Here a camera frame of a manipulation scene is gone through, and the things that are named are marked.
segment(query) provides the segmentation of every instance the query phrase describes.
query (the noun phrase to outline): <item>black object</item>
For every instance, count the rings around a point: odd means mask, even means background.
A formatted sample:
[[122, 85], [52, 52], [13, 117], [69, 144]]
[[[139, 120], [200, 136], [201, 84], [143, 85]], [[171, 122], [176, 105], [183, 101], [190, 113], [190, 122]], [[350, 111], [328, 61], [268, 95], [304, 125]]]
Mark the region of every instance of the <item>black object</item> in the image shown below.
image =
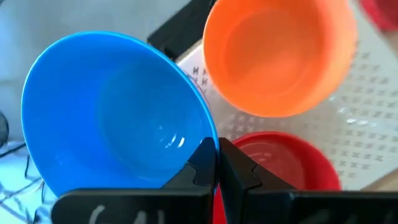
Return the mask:
[[0, 111], [0, 147], [7, 142], [8, 135], [9, 135], [8, 121], [5, 115]]
[[211, 223], [216, 148], [206, 138], [161, 189], [81, 189], [53, 206], [53, 224]]
[[147, 41], [170, 59], [175, 60], [198, 42], [203, 35], [207, 17], [216, 0], [191, 0]]
[[398, 223], [397, 193], [298, 191], [225, 138], [216, 167], [206, 138], [162, 189], [72, 191], [54, 205], [53, 224], [212, 223], [216, 174], [229, 224]]

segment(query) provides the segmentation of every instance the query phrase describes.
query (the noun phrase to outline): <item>gray background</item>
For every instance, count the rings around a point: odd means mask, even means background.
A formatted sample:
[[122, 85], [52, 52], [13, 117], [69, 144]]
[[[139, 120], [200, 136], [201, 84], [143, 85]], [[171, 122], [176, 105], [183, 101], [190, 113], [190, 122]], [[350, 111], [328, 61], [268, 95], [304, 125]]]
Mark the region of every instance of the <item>gray background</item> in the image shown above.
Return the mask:
[[47, 46], [63, 36], [83, 30], [112, 30], [146, 40], [188, 2], [3, 1], [0, 5], [0, 111], [10, 123], [10, 140], [23, 140], [19, 109], [22, 87], [30, 66]]

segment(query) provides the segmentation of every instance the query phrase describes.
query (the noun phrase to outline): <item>blue bowl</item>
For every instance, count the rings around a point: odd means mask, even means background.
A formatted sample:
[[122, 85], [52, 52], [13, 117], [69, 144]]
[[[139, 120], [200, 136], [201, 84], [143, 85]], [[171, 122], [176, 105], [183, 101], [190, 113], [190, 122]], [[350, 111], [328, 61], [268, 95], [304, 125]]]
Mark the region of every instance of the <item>blue bowl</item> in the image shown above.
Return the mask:
[[22, 126], [44, 181], [79, 188], [156, 189], [201, 140], [218, 138], [186, 74], [153, 47], [112, 32], [82, 32], [48, 47], [22, 94]]

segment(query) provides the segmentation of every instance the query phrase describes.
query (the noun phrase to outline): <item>white tray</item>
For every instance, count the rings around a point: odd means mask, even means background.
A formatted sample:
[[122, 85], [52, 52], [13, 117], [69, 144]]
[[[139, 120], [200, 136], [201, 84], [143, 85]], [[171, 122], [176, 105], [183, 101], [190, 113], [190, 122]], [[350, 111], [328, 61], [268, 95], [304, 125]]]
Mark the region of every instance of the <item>white tray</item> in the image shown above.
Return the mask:
[[300, 136], [332, 161], [346, 190], [360, 190], [398, 168], [398, 60], [380, 33], [351, 6], [358, 50], [339, 90], [316, 108], [290, 118], [260, 118], [237, 110], [215, 91], [196, 46], [178, 64], [197, 81], [210, 104], [218, 134], [236, 139], [256, 131]]

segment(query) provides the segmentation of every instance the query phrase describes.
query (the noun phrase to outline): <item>bowl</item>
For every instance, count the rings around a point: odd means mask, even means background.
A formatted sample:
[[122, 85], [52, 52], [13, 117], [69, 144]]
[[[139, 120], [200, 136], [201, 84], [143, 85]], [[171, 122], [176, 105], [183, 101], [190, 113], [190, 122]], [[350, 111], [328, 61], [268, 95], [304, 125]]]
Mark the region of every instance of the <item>bowl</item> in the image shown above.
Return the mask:
[[218, 0], [205, 67], [233, 106], [262, 117], [303, 113], [344, 80], [357, 41], [347, 1]]
[[398, 2], [395, 0], [361, 0], [362, 7], [384, 31], [398, 30]]
[[296, 136], [259, 132], [238, 138], [233, 144], [296, 189], [341, 190], [329, 160], [316, 147]]
[[157, 189], [201, 140], [218, 138], [200, 92], [176, 64], [126, 35], [64, 37], [34, 62], [22, 94], [30, 155], [53, 192]]

